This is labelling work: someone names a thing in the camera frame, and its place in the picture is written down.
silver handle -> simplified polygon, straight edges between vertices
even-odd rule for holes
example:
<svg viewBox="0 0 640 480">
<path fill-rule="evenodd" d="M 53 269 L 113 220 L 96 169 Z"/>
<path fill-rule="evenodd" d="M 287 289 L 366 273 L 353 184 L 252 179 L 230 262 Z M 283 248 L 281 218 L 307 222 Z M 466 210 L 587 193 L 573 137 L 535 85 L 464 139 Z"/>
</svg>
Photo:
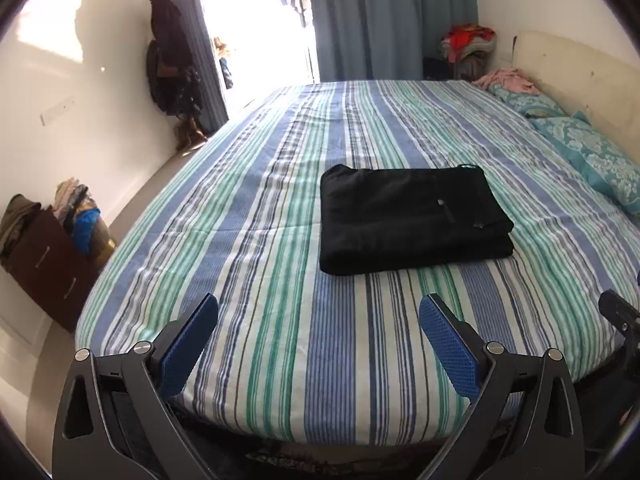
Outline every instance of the silver handle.
<svg viewBox="0 0 640 480">
<path fill-rule="evenodd" d="M 51 250 L 51 247 L 47 246 L 46 249 L 44 249 L 44 253 L 42 253 L 42 256 L 40 257 L 40 259 L 38 260 L 38 263 L 36 264 L 36 269 L 40 266 L 40 264 L 44 261 L 44 258 L 47 256 L 47 254 L 49 254 L 49 251 Z"/>
<path fill-rule="evenodd" d="M 63 300 L 66 300 L 66 298 L 69 297 L 69 295 L 71 294 L 71 291 L 74 290 L 74 285 L 76 284 L 76 279 L 74 278 L 74 280 L 71 282 L 71 286 L 69 286 L 69 290 L 66 292 L 66 294 L 62 297 Z"/>
</svg>

curtain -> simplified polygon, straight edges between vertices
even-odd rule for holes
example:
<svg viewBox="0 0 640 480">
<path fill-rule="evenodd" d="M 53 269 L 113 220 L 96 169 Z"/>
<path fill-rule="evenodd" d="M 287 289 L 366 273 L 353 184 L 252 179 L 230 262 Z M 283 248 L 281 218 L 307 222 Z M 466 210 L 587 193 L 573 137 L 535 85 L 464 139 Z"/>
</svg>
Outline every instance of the curtain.
<svg viewBox="0 0 640 480">
<path fill-rule="evenodd" d="M 452 25 L 478 22 L 476 0 L 311 0 L 321 81 L 422 79 Z"/>
<path fill-rule="evenodd" d="M 204 20 L 202 0 L 171 0 L 180 9 L 182 26 L 200 75 L 203 110 L 200 123 L 215 132 L 229 119 L 221 81 L 220 63 L 213 49 Z"/>
</svg>

pink blanket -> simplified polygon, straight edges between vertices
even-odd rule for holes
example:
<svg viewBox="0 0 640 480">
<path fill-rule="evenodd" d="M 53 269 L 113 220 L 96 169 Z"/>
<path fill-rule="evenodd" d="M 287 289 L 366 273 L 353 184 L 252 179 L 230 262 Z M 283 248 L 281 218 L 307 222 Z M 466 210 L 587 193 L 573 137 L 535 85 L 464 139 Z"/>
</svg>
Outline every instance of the pink blanket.
<svg viewBox="0 0 640 480">
<path fill-rule="evenodd" d="M 531 81 L 525 79 L 519 68 L 499 68 L 473 82 L 474 85 L 482 90 L 486 90 L 495 83 L 502 85 L 510 92 L 518 94 L 540 95 L 542 93 Z"/>
</svg>

silver bolt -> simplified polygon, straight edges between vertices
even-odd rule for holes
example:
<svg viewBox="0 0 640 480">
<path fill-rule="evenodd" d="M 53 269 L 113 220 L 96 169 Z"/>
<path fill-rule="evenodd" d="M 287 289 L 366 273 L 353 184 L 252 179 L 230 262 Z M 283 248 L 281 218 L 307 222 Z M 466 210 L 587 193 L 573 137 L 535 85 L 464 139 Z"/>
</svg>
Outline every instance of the silver bolt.
<svg viewBox="0 0 640 480">
<path fill-rule="evenodd" d="M 76 361 L 84 361 L 90 355 L 90 352 L 86 348 L 81 348 L 76 352 Z"/>
<path fill-rule="evenodd" d="M 554 361 L 562 361 L 562 358 L 564 357 L 562 352 L 557 348 L 550 348 L 548 354 Z"/>
<path fill-rule="evenodd" d="M 149 352 L 149 349 L 151 348 L 151 343 L 149 341 L 139 341 L 137 342 L 135 345 L 133 345 L 133 351 L 136 354 L 146 354 L 147 352 Z"/>
<path fill-rule="evenodd" d="M 488 343 L 486 349 L 489 351 L 489 353 L 494 355 L 500 355 L 502 352 L 504 352 L 504 346 L 502 346 L 497 341 L 491 341 L 490 343 Z"/>
</svg>

striped bedsheet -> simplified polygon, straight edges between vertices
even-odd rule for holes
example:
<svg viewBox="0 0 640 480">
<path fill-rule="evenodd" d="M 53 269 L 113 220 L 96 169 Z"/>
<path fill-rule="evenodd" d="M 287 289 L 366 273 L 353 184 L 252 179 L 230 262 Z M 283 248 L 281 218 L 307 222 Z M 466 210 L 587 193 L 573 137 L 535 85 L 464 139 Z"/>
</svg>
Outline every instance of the striped bedsheet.
<svg viewBox="0 0 640 480">
<path fill-rule="evenodd" d="M 513 256 L 335 277 L 318 269 L 319 179 L 355 168 L 480 165 Z M 123 352 L 206 292 L 220 321 L 176 401 L 231 431 L 393 446 L 444 436 L 465 402 L 417 321 L 437 292 L 485 340 L 575 380 L 614 350 L 597 310 L 636 307 L 640 230 L 527 121 L 465 82 L 285 88 L 225 125 L 138 219 L 96 283 L 76 346 Z"/>
</svg>

